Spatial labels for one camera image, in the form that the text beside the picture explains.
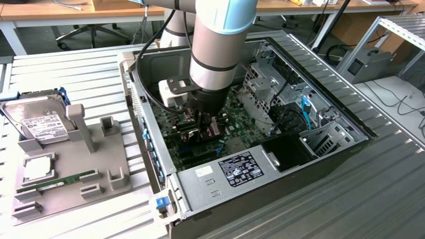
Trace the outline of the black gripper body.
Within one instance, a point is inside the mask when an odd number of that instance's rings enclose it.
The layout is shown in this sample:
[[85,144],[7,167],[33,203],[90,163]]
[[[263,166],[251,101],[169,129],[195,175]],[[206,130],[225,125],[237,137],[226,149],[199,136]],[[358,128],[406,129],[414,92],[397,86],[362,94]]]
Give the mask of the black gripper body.
[[189,92],[189,101],[185,106],[185,112],[190,115],[209,114],[217,116],[225,106],[229,89],[218,91],[206,91],[199,89]]

